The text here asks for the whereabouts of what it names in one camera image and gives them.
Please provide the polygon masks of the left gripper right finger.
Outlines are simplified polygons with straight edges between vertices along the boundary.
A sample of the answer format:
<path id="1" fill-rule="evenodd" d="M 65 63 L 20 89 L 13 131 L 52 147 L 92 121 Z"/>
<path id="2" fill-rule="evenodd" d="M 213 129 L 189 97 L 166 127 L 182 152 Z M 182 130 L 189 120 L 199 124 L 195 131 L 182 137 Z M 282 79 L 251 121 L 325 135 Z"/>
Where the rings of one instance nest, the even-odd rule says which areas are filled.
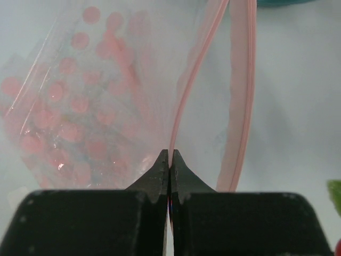
<path id="1" fill-rule="evenodd" d="M 219 193 L 173 153 L 169 215 L 175 255 L 340 255 L 300 194 Z"/>

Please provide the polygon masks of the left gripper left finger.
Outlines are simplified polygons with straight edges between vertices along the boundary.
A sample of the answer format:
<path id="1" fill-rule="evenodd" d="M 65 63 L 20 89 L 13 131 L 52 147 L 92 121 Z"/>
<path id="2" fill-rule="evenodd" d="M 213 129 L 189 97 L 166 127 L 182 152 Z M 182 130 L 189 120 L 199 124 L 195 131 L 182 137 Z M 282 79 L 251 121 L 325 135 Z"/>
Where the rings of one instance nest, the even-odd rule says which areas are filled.
<path id="1" fill-rule="evenodd" d="M 124 190 L 36 190 L 19 204 L 1 255 L 165 255 L 168 151 Z"/>

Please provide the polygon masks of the clear zip bag pink zipper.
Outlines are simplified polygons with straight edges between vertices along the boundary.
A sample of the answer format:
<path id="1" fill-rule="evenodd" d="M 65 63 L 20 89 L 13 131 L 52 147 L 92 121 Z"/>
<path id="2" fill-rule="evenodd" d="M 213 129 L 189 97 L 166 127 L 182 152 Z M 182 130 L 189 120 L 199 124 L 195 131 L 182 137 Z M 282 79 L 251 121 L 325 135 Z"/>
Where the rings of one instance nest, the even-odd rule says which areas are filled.
<path id="1" fill-rule="evenodd" d="M 26 59 L 71 2 L 1 1 L 1 70 L 14 58 Z M 210 187 L 234 191 L 253 105 L 256 2 L 108 2 L 133 12 L 134 83 L 147 108 L 139 135 L 146 167 L 138 178 L 163 149 L 178 150 Z M 5 179 L 23 169 L 8 145 L 1 132 L 2 233 L 23 198 L 43 189 Z"/>

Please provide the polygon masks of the pink dotted zip bag stack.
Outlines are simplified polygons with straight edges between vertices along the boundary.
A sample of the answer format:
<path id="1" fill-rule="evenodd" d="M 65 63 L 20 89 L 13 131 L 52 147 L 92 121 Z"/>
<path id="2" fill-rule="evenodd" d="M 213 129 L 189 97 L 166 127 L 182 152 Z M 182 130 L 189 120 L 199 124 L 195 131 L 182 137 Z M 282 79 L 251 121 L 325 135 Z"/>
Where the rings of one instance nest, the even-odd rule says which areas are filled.
<path id="1" fill-rule="evenodd" d="M 23 165 L 6 180 L 122 189 L 143 172 L 132 19 L 117 2 L 73 1 L 26 59 L 1 70 L 1 132 Z"/>

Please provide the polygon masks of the teal plastic food tray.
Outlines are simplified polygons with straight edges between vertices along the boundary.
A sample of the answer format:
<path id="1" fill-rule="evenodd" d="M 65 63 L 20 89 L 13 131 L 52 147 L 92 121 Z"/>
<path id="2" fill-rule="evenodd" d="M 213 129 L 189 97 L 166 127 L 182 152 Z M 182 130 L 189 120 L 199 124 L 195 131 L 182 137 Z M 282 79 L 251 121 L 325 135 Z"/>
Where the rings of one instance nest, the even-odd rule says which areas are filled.
<path id="1" fill-rule="evenodd" d="M 314 0 L 257 0 L 258 7 L 283 7 L 295 4 L 303 4 Z"/>

